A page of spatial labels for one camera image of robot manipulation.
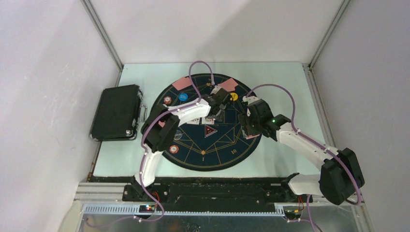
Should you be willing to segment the yellow big blind button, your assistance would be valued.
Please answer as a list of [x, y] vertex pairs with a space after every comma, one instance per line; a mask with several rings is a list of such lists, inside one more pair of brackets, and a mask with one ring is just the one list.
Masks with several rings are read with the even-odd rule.
[[238, 95], [237, 95], [236, 93], [231, 92], [230, 95], [231, 95], [231, 98], [230, 98], [231, 101], [236, 101], [236, 100], [238, 100]]

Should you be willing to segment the red playing card deck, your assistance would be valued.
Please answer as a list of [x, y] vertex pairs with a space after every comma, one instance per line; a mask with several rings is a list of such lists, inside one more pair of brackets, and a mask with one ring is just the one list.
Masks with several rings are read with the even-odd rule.
[[260, 134], [256, 134], [256, 135], [248, 135], [247, 137], [245, 137], [246, 139], [252, 139], [252, 138], [256, 138], [259, 137]]

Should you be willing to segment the red triangular marker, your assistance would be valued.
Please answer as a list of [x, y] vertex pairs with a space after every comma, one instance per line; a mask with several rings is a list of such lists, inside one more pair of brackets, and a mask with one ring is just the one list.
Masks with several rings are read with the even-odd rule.
[[209, 137], [209, 136], [211, 136], [211, 135], [213, 135], [213, 134], [215, 134], [215, 133], [217, 133], [217, 132], [218, 132], [218, 131], [217, 131], [215, 128], [213, 128], [213, 127], [211, 127], [211, 126], [209, 126], [209, 125], [205, 125], [204, 137], [207, 138], [207, 137]]

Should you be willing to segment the blue small blind button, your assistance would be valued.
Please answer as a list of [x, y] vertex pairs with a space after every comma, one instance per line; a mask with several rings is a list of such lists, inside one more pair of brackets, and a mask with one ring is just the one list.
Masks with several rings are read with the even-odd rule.
[[188, 96], [187, 93], [180, 93], [179, 96], [178, 96], [178, 99], [179, 99], [181, 102], [187, 101], [188, 98], [189, 98], [189, 96]]

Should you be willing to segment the single red playing card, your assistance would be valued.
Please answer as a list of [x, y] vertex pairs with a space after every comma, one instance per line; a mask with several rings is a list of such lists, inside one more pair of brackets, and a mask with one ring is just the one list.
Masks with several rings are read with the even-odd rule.
[[176, 90], [182, 90], [189, 86], [192, 86], [192, 81], [188, 76], [181, 77], [172, 83], [172, 86]]

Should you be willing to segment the red poker chip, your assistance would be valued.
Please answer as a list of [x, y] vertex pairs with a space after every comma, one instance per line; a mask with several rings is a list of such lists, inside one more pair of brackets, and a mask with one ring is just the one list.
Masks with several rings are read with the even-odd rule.
[[170, 105], [172, 103], [172, 98], [170, 96], [166, 96], [163, 98], [163, 102], [166, 105]]
[[169, 151], [171, 154], [176, 154], [179, 151], [179, 147], [177, 145], [171, 145]]

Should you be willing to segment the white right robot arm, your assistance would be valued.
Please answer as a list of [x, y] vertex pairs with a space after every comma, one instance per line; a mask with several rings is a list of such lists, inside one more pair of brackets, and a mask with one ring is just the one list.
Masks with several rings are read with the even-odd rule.
[[282, 198], [294, 202], [300, 195], [323, 196], [340, 205], [357, 193], [365, 181], [356, 154], [349, 148], [337, 149], [308, 137], [292, 126], [284, 115], [274, 116], [267, 102], [255, 96], [243, 97], [246, 112], [239, 115], [245, 139], [260, 135], [286, 145], [312, 163], [319, 174], [293, 173], [281, 185]]

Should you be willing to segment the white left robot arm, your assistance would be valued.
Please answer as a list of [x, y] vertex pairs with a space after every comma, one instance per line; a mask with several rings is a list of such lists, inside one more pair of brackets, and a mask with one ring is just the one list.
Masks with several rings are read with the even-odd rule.
[[174, 140], [177, 129], [197, 118], [216, 119], [231, 102], [231, 94], [216, 86], [211, 94], [200, 95], [193, 101], [177, 106], [156, 105], [141, 128], [141, 147], [144, 150], [139, 171], [135, 175], [138, 185], [134, 195], [148, 201], [153, 195], [150, 186], [155, 180], [155, 171], [162, 153]]

